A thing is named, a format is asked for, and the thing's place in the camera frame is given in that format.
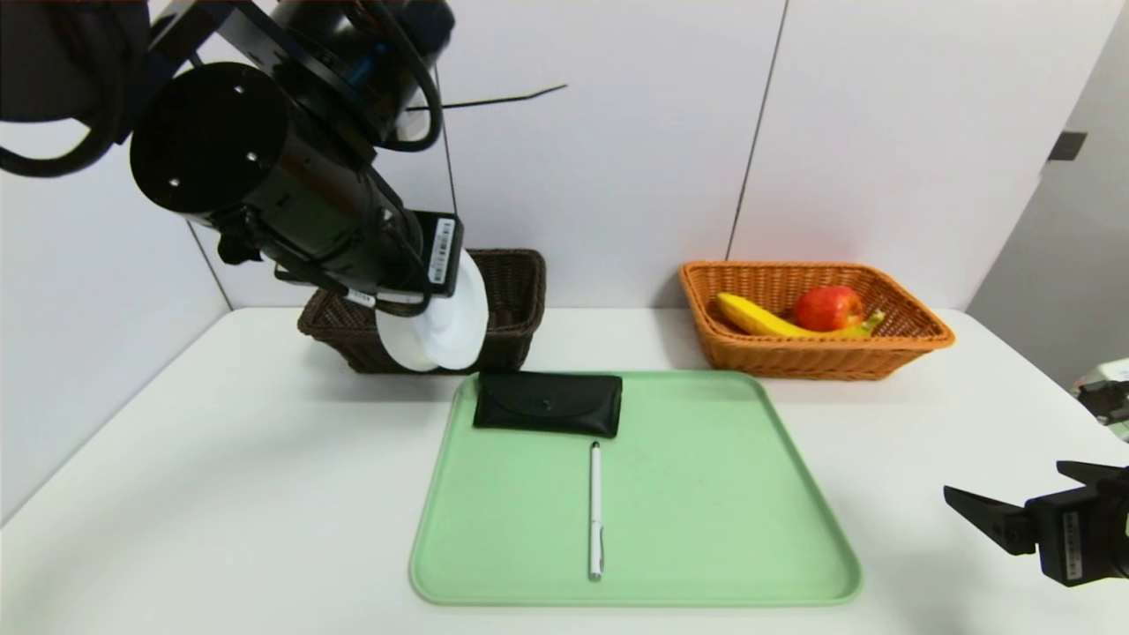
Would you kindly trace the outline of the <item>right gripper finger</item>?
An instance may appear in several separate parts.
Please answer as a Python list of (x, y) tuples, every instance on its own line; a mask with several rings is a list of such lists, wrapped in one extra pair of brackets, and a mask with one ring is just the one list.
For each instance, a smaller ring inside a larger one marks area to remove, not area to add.
[(1061, 459), (1058, 473), (1097, 490), (1128, 490), (1128, 467), (1094, 466), (1094, 463)]
[(943, 496), (953, 511), (1005, 553), (1013, 556), (1038, 553), (1036, 527), (1027, 510), (951, 486), (943, 488)]

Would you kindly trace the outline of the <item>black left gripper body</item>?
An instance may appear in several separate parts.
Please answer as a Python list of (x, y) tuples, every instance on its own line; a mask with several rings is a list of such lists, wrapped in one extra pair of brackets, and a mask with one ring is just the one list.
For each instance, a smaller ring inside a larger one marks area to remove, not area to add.
[(463, 234), (456, 214), (382, 208), (376, 225), (378, 290), (450, 297), (457, 286)]

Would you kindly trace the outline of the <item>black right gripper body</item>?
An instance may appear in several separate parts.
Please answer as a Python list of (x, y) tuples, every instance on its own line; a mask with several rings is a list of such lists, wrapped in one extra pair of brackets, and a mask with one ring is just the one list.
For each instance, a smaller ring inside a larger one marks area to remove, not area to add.
[(1065, 588), (1128, 579), (1124, 480), (1029, 499), (1042, 573)]

